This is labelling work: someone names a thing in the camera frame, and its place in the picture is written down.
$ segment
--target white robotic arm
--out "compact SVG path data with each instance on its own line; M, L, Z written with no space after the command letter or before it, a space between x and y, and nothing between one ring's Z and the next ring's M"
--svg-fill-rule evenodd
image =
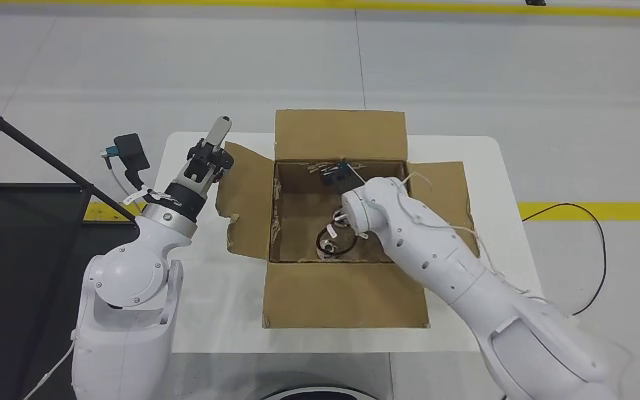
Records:
M72 367L78 399L154 398L171 355L183 278L180 262L169 264L167 255L191 244L209 187L233 165L220 147L230 128L228 117L218 118L165 193L146 187L137 170L127 171L149 204L136 218L138 239L94 257L85 270ZM165 285L162 309L128 308L149 301Z
M342 195L356 234L373 231L385 253L442 298L475 335L511 400L613 400L599 346L555 307L527 298L485 268L454 228L407 195L397 178L373 178Z

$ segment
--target cardboard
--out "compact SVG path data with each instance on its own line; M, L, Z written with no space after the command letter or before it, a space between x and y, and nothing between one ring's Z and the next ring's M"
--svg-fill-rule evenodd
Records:
M235 143L225 150L233 168L218 184L216 209L230 219L227 249L234 254L267 259L273 193L273 161Z
M404 113L276 111L276 160L407 159Z
M340 207L318 168L345 158L364 179L417 171L433 191L414 176L409 194L450 224L473 229L462 163L406 163L404 114L397 112L278 111L275 161L234 143L225 148L235 163L216 207L230 218L229 251L268 260L265 328L429 326L424 289L389 260L375 235L339 260L318 259L315 238ZM473 236L460 234L478 254Z

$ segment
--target yellow floor line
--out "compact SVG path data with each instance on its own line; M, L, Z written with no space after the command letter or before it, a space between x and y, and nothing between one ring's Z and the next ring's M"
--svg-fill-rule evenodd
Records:
M438 3L420 1L376 0L0 0L0 4L82 4L82 5L176 5L176 6L236 6L282 8L333 8L384 11L462 12L488 14L531 14L590 17L640 17L640 8L527 6L524 4Z
M522 202L518 203L520 209L520 217L525 218L536 213L546 207L556 203L536 203ZM640 221L640 203L623 203L623 202L581 202L579 204L591 211L601 221ZM133 215L139 212L133 204L124 206ZM85 221L126 221L120 213L106 205L105 203L90 203L87 213L84 216ZM531 221L590 221L591 217L584 211L575 207L557 207L544 214L541 214Z

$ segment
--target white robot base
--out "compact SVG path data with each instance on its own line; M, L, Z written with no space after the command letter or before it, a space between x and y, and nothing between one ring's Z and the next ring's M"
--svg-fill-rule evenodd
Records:
M377 400L368 394L346 387L338 386L307 386L287 389L262 400Z

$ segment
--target box flap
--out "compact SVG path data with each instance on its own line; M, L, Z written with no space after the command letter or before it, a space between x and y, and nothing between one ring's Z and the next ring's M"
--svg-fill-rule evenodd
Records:
M265 328L427 328L424 288L395 264L274 264Z
M417 172L431 182L432 187L419 176L411 177L411 196L425 203L451 225L474 229L467 179L462 162L408 164L409 172ZM476 238L469 232L458 234L476 257L480 250Z
M276 160L406 160L404 113L276 111Z
M218 184L216 209L230 218L227 249L242 256L269 257L273 161L236 143L225 150L233 156L231 170Z

